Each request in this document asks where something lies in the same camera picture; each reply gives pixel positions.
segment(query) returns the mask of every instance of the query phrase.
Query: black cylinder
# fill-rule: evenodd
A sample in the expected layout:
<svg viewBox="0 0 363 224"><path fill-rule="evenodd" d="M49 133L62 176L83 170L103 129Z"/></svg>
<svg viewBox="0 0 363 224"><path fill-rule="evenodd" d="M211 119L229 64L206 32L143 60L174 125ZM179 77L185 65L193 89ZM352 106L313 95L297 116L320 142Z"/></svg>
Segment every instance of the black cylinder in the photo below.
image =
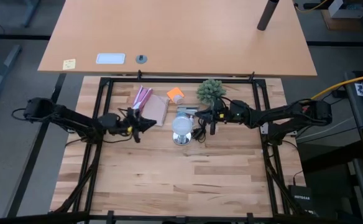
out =
<svg viewBox="0 0 363 224"><path fill-rule="evenodd" d="M267 25L270 22L271 17L277 7L279 0L269 0L266 4L266 8L264 8L264 12L262 17L260 18L259 24L257 25L258 30L266 30Z"/></svg>

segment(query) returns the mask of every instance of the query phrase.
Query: white lamp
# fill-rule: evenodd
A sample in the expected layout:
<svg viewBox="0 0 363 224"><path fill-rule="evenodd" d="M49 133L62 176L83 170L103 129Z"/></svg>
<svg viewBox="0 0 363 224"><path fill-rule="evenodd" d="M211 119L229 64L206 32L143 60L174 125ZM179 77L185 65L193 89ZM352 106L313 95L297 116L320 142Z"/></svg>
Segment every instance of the white lamp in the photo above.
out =
<svg viewBox="0 0 363 224"><path fill-rule="evenodd" d="M172 123L173 141L179 146L187 145L191 141L193 122L184 112L178 112Z"/></svg>

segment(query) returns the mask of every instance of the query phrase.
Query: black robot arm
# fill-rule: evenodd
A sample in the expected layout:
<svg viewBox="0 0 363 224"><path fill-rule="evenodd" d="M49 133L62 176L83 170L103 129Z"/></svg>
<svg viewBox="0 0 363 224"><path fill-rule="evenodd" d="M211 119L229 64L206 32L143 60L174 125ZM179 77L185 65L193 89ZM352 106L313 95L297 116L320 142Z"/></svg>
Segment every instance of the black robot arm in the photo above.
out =
<svg viewBox="0 0 363 224"><path fill-rule="evenodd" d="M223 99L218 98L214 105L206 110L198 111L195 115L211 125L210 134L215 133L216 123L245 124L248 128L257 128L268 123L267 142L281 145L286 134L298 131L307 126L325 126L332 122L331 105L324 101L304 99L290 105L271 110L254 110L241 100L229 100L230 108ZM291 118L282 124L269 123Z"/></svg>
<svg viewBox="0 0 363 224"><path fill-rule="evenodd" d="M108 113L98 119L89 118L75 111L67 109L63 105L57 105L50 99L34 98L28 101L24 110L24 118L30 122L49 121L59 125L65 131L74 131L86 142L96 144L103 140L106 131L109 134L119 134L121 136L130 136L135 142L140 142L139 132L151 128L157 122L151 119L145 119L140 115L140 110L120 110L125 116L114 113Z"/></svg>

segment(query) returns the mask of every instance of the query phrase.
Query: pink object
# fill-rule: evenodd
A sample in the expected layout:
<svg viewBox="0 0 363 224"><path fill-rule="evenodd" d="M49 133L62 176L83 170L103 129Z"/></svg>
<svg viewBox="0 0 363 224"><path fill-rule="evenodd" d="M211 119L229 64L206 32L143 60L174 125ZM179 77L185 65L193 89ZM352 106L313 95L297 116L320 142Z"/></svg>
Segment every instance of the pink object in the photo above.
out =
<svg viewBox="0 0 363 224"><path fill-rule="evenodd" d="M133 102L133 109L140 109L143 110L143 107L147 100L149 100L152 93L152 89L144 88L143 86L140 86L139 91L137 92L136 97L134 98Z"/></svg>

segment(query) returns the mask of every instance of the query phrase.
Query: black metal frame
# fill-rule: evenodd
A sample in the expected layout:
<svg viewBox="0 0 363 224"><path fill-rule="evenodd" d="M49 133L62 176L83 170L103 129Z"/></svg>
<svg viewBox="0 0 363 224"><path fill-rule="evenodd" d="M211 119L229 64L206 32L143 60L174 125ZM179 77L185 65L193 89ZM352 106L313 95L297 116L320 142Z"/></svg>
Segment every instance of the black metal frame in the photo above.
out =
<svg viewBox="0 0 363 224"><path fill-rule="evenodd" d="M60 94L61 85L64 82L66 74L61 74L58 78L56 89L52 95L53 101L56 101L58 95ZM100 79L98 94L96 97L96 103L93 111L93 118L98 117L99 106L101 104L102 95L104 89L107 87L106 99L104 102L103 114L108 113L109 104L111 102L111 93L114 84L117 82L141 82L141 83L201 83L205 81L204 78L143 78L142 72L138 71L137 77L117 77L117 78L102 78ZM266 82L264 79L253 79L253 74L246 79L226 79L221 78L223 83L246 83L251 84L255 107L260 109L260 98L259 98L259 87L262 89L264 106L266 109L270 109L269 97L267 94ZM267 184L269 188L270 204L272 209L272 218L254 218L252 213L247 213L246 217L185 217L185 216L127 216L127 215L114 215L113 211L108 211L107 215L90 215L91 203L93 199L94 185L96 181L96 175L99 165L99 158L101 154L102 142L96 145L96 150L94 153L94 158L90 166L88 166L89 156L92 150L92 144L86 144L85 154L83 157L83 163L81 165L81 172L79 177L78 185L75 187L74 191L71 193L69 198L64 202L64 204L54 212L49 212L46 215L32 215L25 217L16 217L20 204L22 202L22 197L24 196L25 190L27 188L28 181L32 174L39 149L44 140L45 131L47 125L42 125L35 140L33 146L33 152L31 153L28 163L20 185L17 188L16 195L12 201L11 209L9 210L7 218L0 218L0 223L70 223L70 222L82 222L89 223L90 220L107 220L107 223L115 223L117 220L145 220L145 221L173 221L177 223L187 223L187 222L245 222L246 224L253 224L255 222L262 223L343 223L339 220L327 220L318 217L312 217L310 215L303 214L303 210L292 198L287 190L282 174L282 167L280 162L280 156L278 153L278 147L272 146L274 154L275 169L272 166L270 156L269 156L269 146L265 143L265 135L260 134L262 141L262 149L264 155L264 164L267 176ZM89 182L88 193L86 197L86 203L83 211L80 211L80 199L81 190ZM284 214L280 214L277 208L276 194L274 190L273 183L276 183L281 191L282 204ZM72 212L68 212L70 207L73 205ZM293 210L294 214L290 214L290 208Z"/></svg>

